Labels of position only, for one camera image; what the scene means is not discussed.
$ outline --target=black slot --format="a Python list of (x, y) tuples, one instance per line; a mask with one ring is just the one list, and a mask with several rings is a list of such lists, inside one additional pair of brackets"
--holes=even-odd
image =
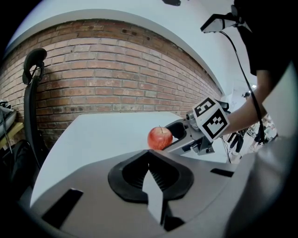
[(69, 189), (43, 216), (42, 219), (59, 229), (83, 192)]
[(230, 178), (234, 174), (234, 172), (223, 170), (223, 169), (212, 169), (210, 172), (211, 173), (216, 173), (218, 175), (222, 175), (222, 176), (225, 176), (225, 177), (230, 177)]

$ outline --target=apple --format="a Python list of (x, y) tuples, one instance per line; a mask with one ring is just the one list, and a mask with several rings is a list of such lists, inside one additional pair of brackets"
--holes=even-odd
[(173, 141), (172, 132), (165, 127), (154, 127), (148, 134), (148, 145), (153, 150), (162, 150)]

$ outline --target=table surface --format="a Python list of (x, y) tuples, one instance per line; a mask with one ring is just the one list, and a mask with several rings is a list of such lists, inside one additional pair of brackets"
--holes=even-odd
[[(180, 118), (170, 112), (80, 115), (59, 137), (48, 154), (36, 180), (30, 206), (47, 189), (84, 165), (149, 149), (149, 131)], [(213, 154), (198, 156), (192, 150), (184, 156), (225, 163), (227, 157), (221, 139), (214, 141), (213, 148)]]

